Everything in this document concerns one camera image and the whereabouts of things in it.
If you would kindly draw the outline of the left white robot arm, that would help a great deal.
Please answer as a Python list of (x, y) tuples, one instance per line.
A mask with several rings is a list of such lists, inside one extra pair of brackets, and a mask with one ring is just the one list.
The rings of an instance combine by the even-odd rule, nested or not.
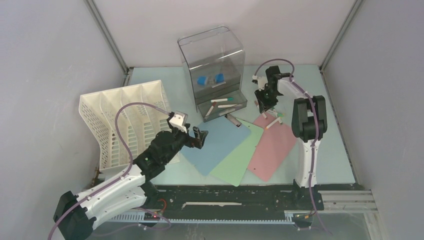
[(62, 194), (53, 215), (55, 227), (66, 240), (85, 240), (116, 215), (136, 207), (156, 206), (158, 194), (156, 188), (149, 189), (150, 181), (183, 147), (203, 147), (209, 132), (196, 126), (193, 132), (190, 136), (176, 127), (160, 131), (148, 148), (117, 175), (86, 191)]

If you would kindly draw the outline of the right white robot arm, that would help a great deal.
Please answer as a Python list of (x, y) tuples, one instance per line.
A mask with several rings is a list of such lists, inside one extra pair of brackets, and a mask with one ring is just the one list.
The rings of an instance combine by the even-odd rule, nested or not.
[(278, 96), (293, 100), (291, 129), (300, 142), (295, 182), (300, 188), (315, 187), (318, 148), (328, 129), (325, 97), (309, 94), (295, 82), (291, 72), (282, 73), (277, 65), (268, 67), (265, 76), (255, 72), (252, 82), (258, 87), (254, 95), (261, 114), (277, 105)]

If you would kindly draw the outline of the orange cap marker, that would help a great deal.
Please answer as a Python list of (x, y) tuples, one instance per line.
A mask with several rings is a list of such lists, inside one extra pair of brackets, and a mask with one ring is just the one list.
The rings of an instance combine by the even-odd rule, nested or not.
[(266, 126), (266, 129), (271, 128), (271, 127), (272, 127), (274, 124), (276, 124), (276, 123), (279, 123), (279, 122), (278, 122), (278, 118), (274, 119), (271, 123), (269, 123), (269, 124)]

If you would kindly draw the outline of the dark red cap marker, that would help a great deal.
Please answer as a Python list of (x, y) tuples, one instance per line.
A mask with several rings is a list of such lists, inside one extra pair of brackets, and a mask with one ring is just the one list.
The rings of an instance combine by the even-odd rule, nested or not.
[(216, 102), (213, 102), (213, 103), (211, 104), (211, 106), (210, 106), (210, 108), (208, 109), (208, 111), (207, 111), (207, 113), (206, 113), (205, 117), (208, 117), (208, 116), (212, 113), (212, 111), (213, 111), (213, 109), (214, 109), (214, 107), (215, 107), (215, 105), (216, 105), (216, 104), (217, 104)]

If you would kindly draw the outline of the blue eraser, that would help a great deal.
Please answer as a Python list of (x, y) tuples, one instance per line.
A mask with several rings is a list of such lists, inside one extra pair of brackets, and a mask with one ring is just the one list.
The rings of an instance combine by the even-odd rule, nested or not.
[(208, 76), (199, 76), (196, 82), (199, 86), (206, 86), (208, 84), (208, 80)]
[(224, 81), (225, 81), (225, 77), (224, 77), (224, 74), (223, 73), (219, 73), (219, 74), (216, 74), (214, 76), (214, 82), (216, 84), (223, 83)]

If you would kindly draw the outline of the clear plastic drawer box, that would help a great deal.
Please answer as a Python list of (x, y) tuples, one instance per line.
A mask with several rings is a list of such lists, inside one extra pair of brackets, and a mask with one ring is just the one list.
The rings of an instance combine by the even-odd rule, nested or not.
[[(204, 122), (230, 114), (247, 106), (242, 93), (246, 53), (242, 43), (232, 30), (219, 25), (177, 40), (186, 78), (191, 84), (195, 109)], [(214, 77), (224, 75), (224, 82), (216, 84)], [(197, 84), (200, 76), (208, 77), (206, 86)], [(233, 98), (233, 101), (217, 102), (213, 111), (205, 117), (211, 100)], [(235, 107), (218, 108), (218, 105), (237, 104)]]

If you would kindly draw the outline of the plain white marker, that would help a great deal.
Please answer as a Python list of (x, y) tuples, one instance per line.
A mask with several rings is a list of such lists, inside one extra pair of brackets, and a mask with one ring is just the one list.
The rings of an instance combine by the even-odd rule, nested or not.
[(219, 109), (226, 109), (226, 108), (232, 108), (232, 107), (235, 107), (235, 106), (237, 106), (237, 104), (220, 104), (217, 107)]

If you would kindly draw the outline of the teal cap marker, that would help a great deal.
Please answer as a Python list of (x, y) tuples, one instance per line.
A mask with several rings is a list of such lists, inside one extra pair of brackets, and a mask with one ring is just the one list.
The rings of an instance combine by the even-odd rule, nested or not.
[(233, 101), (233, 100), (234, 100), (233, 97), (227, 97), (227, 98), (211, 99), (210, 102), (211, 103), (219, 103), (219, 102), (228, 102), (228, 101)]

